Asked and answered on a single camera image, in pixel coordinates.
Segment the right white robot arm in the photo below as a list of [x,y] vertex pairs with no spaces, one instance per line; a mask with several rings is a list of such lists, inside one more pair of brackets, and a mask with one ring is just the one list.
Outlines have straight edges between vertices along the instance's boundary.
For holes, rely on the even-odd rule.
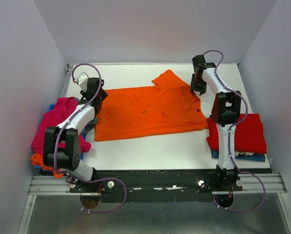
[[219,139],[219,157],[217,169],[234,170],[234,135],[236,123],[241,111],[241,93],[233,90],[217,73],[213,62],[206,62],[204,55],[192,59],[194,74],[191,78],[190,91],[199,95],[206,93],[207,87],[215,95],[211,118],[217,126]]

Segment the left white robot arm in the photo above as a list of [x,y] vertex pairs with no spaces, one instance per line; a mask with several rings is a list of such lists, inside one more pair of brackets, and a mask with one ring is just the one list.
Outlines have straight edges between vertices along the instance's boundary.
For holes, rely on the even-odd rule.
[[63,122],[45,130],[42,162],[56,171],[81,179],[81,187],[91,193],[98,183],[93,177],[94,168],[81,159],[80,136],[91,121],[97,120],[107,93],[103,89],[104,80],[100,78],[88,78],[77,84],[84,87],[75,110]]

